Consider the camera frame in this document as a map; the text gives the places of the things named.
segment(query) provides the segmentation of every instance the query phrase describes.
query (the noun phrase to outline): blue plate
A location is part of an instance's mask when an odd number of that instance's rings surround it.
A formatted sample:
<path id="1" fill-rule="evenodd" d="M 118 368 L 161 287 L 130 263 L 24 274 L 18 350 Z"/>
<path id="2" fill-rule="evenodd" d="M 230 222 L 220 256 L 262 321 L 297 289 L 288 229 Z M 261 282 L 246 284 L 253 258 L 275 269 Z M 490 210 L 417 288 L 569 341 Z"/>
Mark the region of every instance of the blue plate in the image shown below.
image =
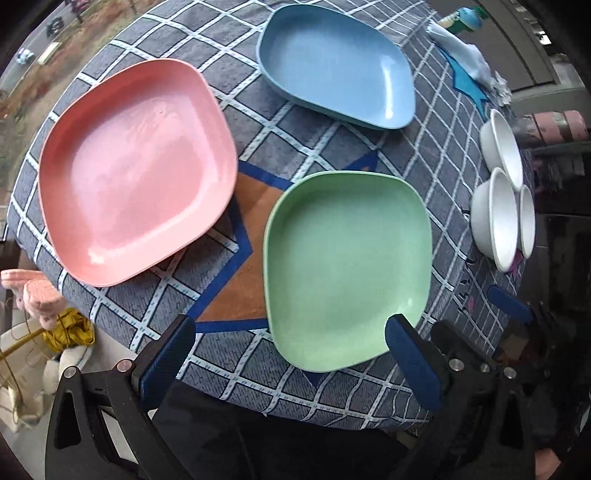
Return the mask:
<path id="1" fill-rule="evenodd" d="M 315 5 L 275 11 L 256 47 L 262 74 L 294 103 L 364 127 L 406 127 L 414 116 L 408 60 L 379 31 Z"/>

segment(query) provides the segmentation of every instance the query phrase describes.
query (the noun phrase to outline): pink plate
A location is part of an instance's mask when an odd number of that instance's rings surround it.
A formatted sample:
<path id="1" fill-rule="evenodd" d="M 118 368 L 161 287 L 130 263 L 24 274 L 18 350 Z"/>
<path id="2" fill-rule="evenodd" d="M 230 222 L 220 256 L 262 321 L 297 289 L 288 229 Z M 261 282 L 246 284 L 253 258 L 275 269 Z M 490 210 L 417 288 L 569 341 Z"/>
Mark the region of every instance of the pink plate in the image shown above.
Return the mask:
<path id="1" fill-rule="evenodd" d="M 66 270 L 107 287 L 207 232 L 237 173 L 203 76 L 180 60 L 150 60 L 89 90 L 57 121 L 41 153 L 41 210 Z"/>

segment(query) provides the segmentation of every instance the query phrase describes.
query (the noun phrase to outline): blue gripper pad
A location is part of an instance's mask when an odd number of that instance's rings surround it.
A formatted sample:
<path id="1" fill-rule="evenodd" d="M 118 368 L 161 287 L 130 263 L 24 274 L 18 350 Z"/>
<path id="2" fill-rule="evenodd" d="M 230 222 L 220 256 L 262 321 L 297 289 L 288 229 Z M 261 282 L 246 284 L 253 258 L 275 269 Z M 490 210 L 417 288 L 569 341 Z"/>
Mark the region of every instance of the blue gripper pad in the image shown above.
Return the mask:
<path id="1" fill-rule="evenodd" d="M 132 384 L 144 411 L 158 408 L 195 343 L 195 321 L 179 315 L 135 360 Z"/>
<path id="2" fill-rule="evenodd" d="M 527 325 L 534 319 L 534 313 L 528 305 L 497 285 L 488 287 L 486 298 L 517 322 Z"/>
<path id="3" fill-rule="evenodd" d="M 393 315 L 388 319 L 385 337 L 390 353 L 406 377 L 419 404 L 433 412 L 442 408 L 441 381 L 420 348 L 421 342 L 427 340 L 420 338 L 402 315 Z"/>

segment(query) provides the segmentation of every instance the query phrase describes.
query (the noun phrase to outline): bottle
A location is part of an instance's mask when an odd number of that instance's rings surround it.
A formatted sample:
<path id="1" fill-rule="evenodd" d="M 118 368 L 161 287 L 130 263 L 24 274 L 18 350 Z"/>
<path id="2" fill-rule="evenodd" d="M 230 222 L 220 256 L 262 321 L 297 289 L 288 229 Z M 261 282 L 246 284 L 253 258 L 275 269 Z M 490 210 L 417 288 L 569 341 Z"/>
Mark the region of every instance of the bottle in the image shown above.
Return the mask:
<path id="1" fill-rule="evenodd" d="M 482 20 L 489 18 L 489 14 L 479 5 L 474 8 L 462 7 L 443 17 L 439 22 L 443 28 L 453 34 L 462 31 L 474 32 L 482 26 Z"/>

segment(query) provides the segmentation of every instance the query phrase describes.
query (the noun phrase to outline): napkin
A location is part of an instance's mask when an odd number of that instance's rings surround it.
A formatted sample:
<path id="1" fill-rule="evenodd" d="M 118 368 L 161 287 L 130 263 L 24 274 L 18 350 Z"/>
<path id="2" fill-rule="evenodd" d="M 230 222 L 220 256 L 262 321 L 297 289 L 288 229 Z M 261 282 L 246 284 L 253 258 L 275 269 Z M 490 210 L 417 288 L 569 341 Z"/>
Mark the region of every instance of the napkin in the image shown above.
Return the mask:
<path id="1" fill-rule="evenodd" d="M 435 22 L 431 22 L 427 27 L 427 34 L 435 43 L 445 49 L 473 80 L 492 90 L 491 68 L 476 45 L 464 43 Z"/>

